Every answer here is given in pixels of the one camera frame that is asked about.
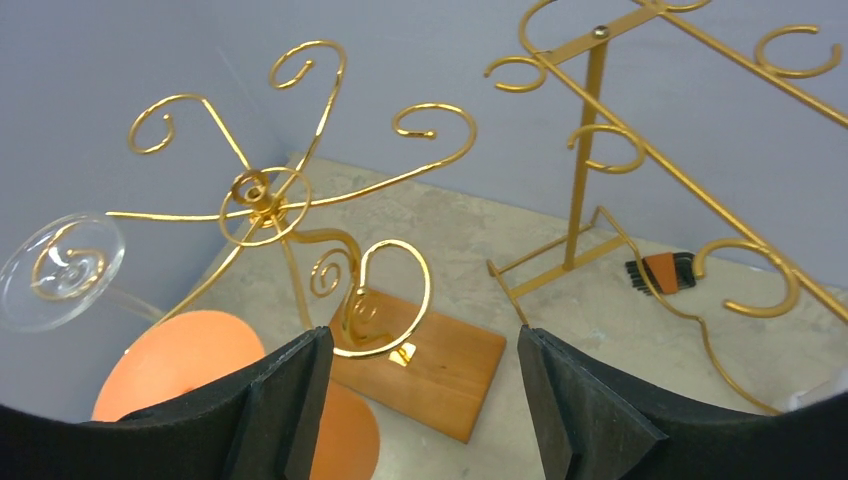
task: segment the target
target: orange and black brush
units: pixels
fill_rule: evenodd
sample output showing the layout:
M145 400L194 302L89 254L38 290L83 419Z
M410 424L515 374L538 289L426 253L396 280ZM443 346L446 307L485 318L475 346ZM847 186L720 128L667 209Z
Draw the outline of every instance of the orange and black brush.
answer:
M695 286L695 274L692 272L694 258L695 255L689 252L666 252L643 258L642 265L654 288L663 295L671 295ZM627 262L624 266L630 274L633 288L645 295L651 295L651 289L639 273L636 261Z

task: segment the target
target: gold metal rack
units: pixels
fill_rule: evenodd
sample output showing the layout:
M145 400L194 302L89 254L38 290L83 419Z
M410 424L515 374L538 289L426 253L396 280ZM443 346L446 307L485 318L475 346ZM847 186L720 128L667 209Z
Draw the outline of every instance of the gold metal rack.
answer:
M303 159L300 160L300 162L295 168L277 166L261 170L255 169L251 166L247 157L242 152L241 147L239 147L238 142L236 142L235 138L230 133L226 124L221 119L218 112L215 110L215 107L208 99L195 93L182 93L178 95L172 95L153 104L150 108L148 108L141 115L139 115L135 122L133 122L127 138L127 142L129 144L130 149L140 155L149 155L161 152L162 150L167 148L168 145L170 145L171 142L174 140L174 137L176 135L174 120L171 118L170 113L164 113L161 117L162 120L165 122L165 126L167 127L167 134L165 138L158 144L150 147L139 146L136 141L139 129L145 123L145 121L147 121L151 116L153 116L156 112L160 111L164 107L181 100L192 100L201 103L206 108L207 112L212 117L212 120L214 120L218 129L224 135L224 138L226 138L227 142L230 145L230 148L233 150L235 155L240 160L241 164L244 166L245 171L238 175L238 177L236 177L229 191L226 192L226 194L224 195L224 200L221 204L218 213L216 214L175 215L138 212L107 212L107 215L115 218L149 220L157 222L217 222L224 237L226 237L229 242L235 245L230 251L229 255L227 255L224 261L221 263L221 265L197 288L195 288L194 291L192 291L174 308L172 308L161 319L159 319L159 321L156 322L154 326L166 322L177 313L183 311L200 295L206 292L218 279L221 278L224 272L226 272L230 268L230 266L233 265L233 263L236 261L239 255L244 252L245 249L278 244L282 248L282 253L285 255L289 267L289 273L292 279L301 323L305 329L311 329L313 328L313 323L309 316L305 288L300 279L299 267L297 261L295 260L291 244L316 244L326 242L338 242L341 247L336 247L328 250L317 260L317 262L313 266L309 288L311 293L316 297L327 297L328 295L333 293L338 287L343 271L347 270L347 272L350 273L350 286L347 289L343 300L345 315L342 317L341 321L341 331L343 332L344 338L337 338L335 340L337 344L346 343L347 345L351 346L364 345L373 340L375 336L383 337L387 335L386 333L381 333L377 335L364 335L360 333L361 327L364 327L365 324L369 323L369 321L374 317L374 310L376 308L379 308L379 306L371 305L368 303L369 262L374 257L374 255L382 249L399 248L405 250L418 262L421 268L421 273L424 278L423 298L414 320L412 320L411 324L403 334L391 339L391 341L384 346L370 350L347 350L336 347L334 349L334 353L342 357L357 359L372 358L386 353L391 353L396 357L404 359L404 363L408 363L409 357L411 357L415 351L415 346L404 342L406 342L406 340L409 339L409 337L418 328L419 324L421 323L421 320L423 319L424 315L427 313L430 307L432 299L431 274L427 266L427 262L425 261L421 253L418 252L418 250L416 250L415 247L413 247L409 243L406 243L401 240L389 239L376 243L371 248L366 250L363 254L362 249L360 248L356 240L349 233L343 230L335 228L300 230L298 227L299 224L306 217L306 213L310 208L335 205L347 202L349 200L354 200L364 195L368 195L369 193L373 193L383 188L423 175L431 170L436 170L450 165L459 158L463 157L471 149L477 137L477 125L474 122L474 119L468 113L452 105L447 105L443 103L422 103L404 108L392 119L392 127L394 128L395 132L397 132L397 134L402 137L434 140L436 138L435 130L407 130L401 127L400 123L406 116L414 112L418 112L421 110L443 110L456 114L460 116L463 120L465 120L469 130L468 138L456 152L441 160L421 166L402 175L398 175L396 177L381 181L379 183L356 191L348 192L343 195L337 195L333 197L315 199L312 195L311 183L309 182L308 177L304 173L304 169L307 167L309 161L315 154L315 151L321 141L321 136L323 135L324 129L327 125L327 120L329 119L330 114L333 110L333 106L335 105L336 97L338 96L339 91L341 89L342 81L345 75L345 66L347 64L347 57L345 55L345 51L339 44L329 40L316 40L303 43L293 48L292 50L289 50L286 54L281 56L274 63L268 77L268 81L271 87L277 90L286 90L288 88L294 87L310 71L314 64L313 60L307 60L293 78L284 82L280 82L277 80L278 71L283 66L283 64L286 63L287 60L291 59L295 55L306 50L318 47L330 48L338 55L339 63L338 69L336 70L336 80L332 91L330 92L329 98L327 99L324 112L321 116L320 121L318 122L318 127L315 131L315 135L309 145L309 148L307 149ZM273 190L270 177L272 174L288 175L288 178L285 179L280 188ZM296 181L300 181L303 189L305 190L306 198L303 201L294 202L289 201L289 199L287 198L287 192L295 184ZM230 211L230 206L233 202L240 205L242 209L237 211ZM226 221L235 218L245 218L248 219L250 222L249 228L242 238L236 238L236 236L230 233L230 231L227 229ZM63 229L62 231L58 232L57 236L67 233L72 228L73 225L70 225L67 229ZM264 238L258 238L260 236L260 232L265 232ZM55 241L58 241L58 238L54 238L53 243L55 243ZM71 257L74 255L82 255L83 253L86 252L68 252L69 256ZM336 255L344 257L344 260L347 262L346 269L344 269L338 262L329 261L330 257ZM37 271L40 268L39 265L40 263L37 262L36 271L33 272L34 275L38 273ZM90 285L93 283L94 282L89 282L88 286L85 288L90 287ZM34 285L33 287L36 289L36 293L39 293L39 287L37 285Z
M669 5L665 0L632 0L638 4L640 8L617 18L606 25L601 25L592 29L589 33L578 37L570 42L565 43L555 49L545 50L533 45L527 37L527 24L530 19L538 11L545 6L553 3L554 0L541 0L528 10L521 19L519 24L518 36L522 46L527 51L527 56L508 56L498 59L489 65L484 75L488 77L497 67L505 64L527 64L536 68L538 77L535 81L526 85L508 85L504 83L496 83L495 87L511 93L526 93L531 92L544 84L547 74L551 73L559 79L565 86L571 89L575 94L583 99L583 112L581 116L580 127L574 131L568 139L568 148L573 149L577 145L577 162L574 171L574 186L571 197L571 210L568 220L568 232L562 238L559 238L518 260L498 268L490 260L488 261L489 273L495 277L498 283L503 288L509 297L515 311L524 324L529 324L527 316L522 311L518 303L519 297L526 295L557 278L583 266L593 260L610 253L616 248L627 245L633 251L636 257L636 265L643 278L648 276L642 264L642 257L639 249L631 238L624 232L618 222L610 215L610 213L602 206L598 206L592 216L591 221L584 226L580 225L580 216L583 209L583 199L586 189L586 180L590 170L595 170L608 174L626 174L639 168L645 160L646 156L652 158L660 167L669 173L675 180L683 185L692 195L709 207L713 212L721 217L728 225L736 230L739 238L727 238L714 240L707 243L695 256L693 270L696 278L703 278L706 274L704 269L704 260L710 253L722 248L741 248L751 252L758 253L765 257L783 276L786 283L786 294L779 304L771 307L756 307L745 305L733 300L726 300L724 307L735 313L754 318L773 318L784 315L792 310L798 302L800 289L803 287L822 305L833 312L840 320L848 324L848 308L839 303L830 293L828 293L821 285L816 283L808 274L801 270L786 255L780 253L774 246L767 242L761 235L756 233L750 226L740 220L727 207L718 202L710 195L701 185L693 180L689 175L684 173L677 165L675 165L665 154L657 147L643 138L638 132L633 130L627 123L619 118L612 110L604 105L600 100L601 81L604 75L604 63L609 43L616 37L650 21L655 18L660 18L671 25L674 25L683 32L694 37L701 43L712 48L719 54L733 61L734 63L745 68L749 72L757 75L773 86L779 88L789 96L804 103L812 110L823 115L825 118L834 123L848 128L848 115L840 112L836 108L828 105L822 100L804 91L800 87L788 82L786 79L802 79L810 78L826 73L835 68L842 60L842 47L834 45L831 50L831 58L824 65L809 69L809 70L791 70L776 66L769 62L765 55L765 48L773 39L790 34L790 33L818 33L818 28L814 25L788 25L775 29L760 39L754 47L754 57L750 59L745 55L731 49L727 45L721 43L718 39L710 36L708 33L700 30L696 26L681 18L678 14L691 12L704 7L710 0L701 0L689 5ZM569 77L563 72L558 65L570 60L578 55L589 52L588 70L586 74L585 86L581 86L577 81ZM596 116L600 114L606 119L605 123L596 123ZM592 139L596 132L614 133L625 137L636 149L636 159L626 165L609 166L596 162L590 158L592 151ZM596 221L602 215L606 218L618 235L599 246L596 246L581 255L576 255L577 239L583 232L593 228ZM542 273L541 275L521 284L516 287L507 285L503 278L503 274L512 270L528 260L535 258L543 252L547 252L559 245L565 244L565 258L561 264L558 264ZM739 386L733 378L722 367L715 352L710 344L709 329L707 322L698 315L685 313L672 306L651 284L646 282L648 288L654 297L671 313L678 317L693 320L700 327L701 337L704 344L704 349L710 358L713 366L718 370L724 380L735 390L739 395L744 397L752 404L758 406L764 411L777 414L780 413L770 405L758 400L753 395L748 393L744 388Z

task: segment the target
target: wooden base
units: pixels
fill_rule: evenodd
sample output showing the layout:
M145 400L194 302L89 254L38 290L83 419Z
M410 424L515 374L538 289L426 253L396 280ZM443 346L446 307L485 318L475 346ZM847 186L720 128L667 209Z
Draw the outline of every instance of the wooden base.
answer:
M418 305L381 292L373 294L377 313L370 324L395 336L403 333L415 317ZM344 344L339 318L337 311L330 330L341 346ZM377 340L359 349L387 343ZM366 397L468 443L506 347L506 338L430 312L408 343L415 345L415 351L406 366L387 357L368 360L335 357L330 376Z

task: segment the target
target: vertical metal post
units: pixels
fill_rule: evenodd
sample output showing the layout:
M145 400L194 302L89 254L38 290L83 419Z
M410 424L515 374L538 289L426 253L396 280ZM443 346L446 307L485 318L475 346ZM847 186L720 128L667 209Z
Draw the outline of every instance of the vertical metal post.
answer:
M595 27L592 34L595 38L604 39L609 36L609 30L605 26ZM604 77L604 64L607 57L607 43L601 42L589 50L589 66L586 70L586 91L595 98L601 95L601 80ZM597 110L589 102L583 102L583 114L580 118L580 126L595 123ZM574 167L574 186L571 191L571 212L568 216L568 234L565 243L566 270L574 268L574 253L577 250L577 235L580 233L580 216L583 213L583 197L586 195L586 180L589 175L589 166L586 162L592 153L593 132L586 132L579 139L577 146L577 163Z

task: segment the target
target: table surface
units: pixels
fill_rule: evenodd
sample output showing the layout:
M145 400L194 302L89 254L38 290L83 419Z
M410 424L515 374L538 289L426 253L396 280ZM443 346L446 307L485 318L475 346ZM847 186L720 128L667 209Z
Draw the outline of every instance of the table surface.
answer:
M315 198L386 178L317 158L306 173ZM566 226L560 218L414 182L308 212L302 228L347 230L363 250L388 238L412 243L427 258L433 272L434 309L498 332L508 341L467 445L370 402L382 435L375 480L544 478L516 352L520 322L506 295L488 275L485 261L492 259L499 266L509 263L563 235ZM600 229L587 232L581 236L578 252L611 236ZM679 251L652 242L637 243L643 255ZM210 271L230 248L222 252ZM312 265L333 246L293 248L309 295ZM507 281L517 285L560 262L562 255L563 249L555 249L510 272ZM697 400L756 411L713 370L696 323L671 315L655 300L630 287L624 269L628 260L632 260L629 249L619 248L522 297L521 304L534 326L549 330L598 360ZM420 274L409 258L398 252L381 253L373 263L371 279L376 288L410 301L420 299ZM848 328L807 294L784 317L749 319L725 310L723 300L776 304L783 297L781 277L712 258L707 270L707 278L696 288L669 300L706 318L714 348L726 369L756 396L778 404L793 392L824 382L834 369L848 365ZM316 325L329 322L341 300L339 293L324 299L309 296ZM844 292L835 293L843 301L848 298ZM192 308L237 315L256 329L269 351L302 331L288 268L278 245L248 249Z

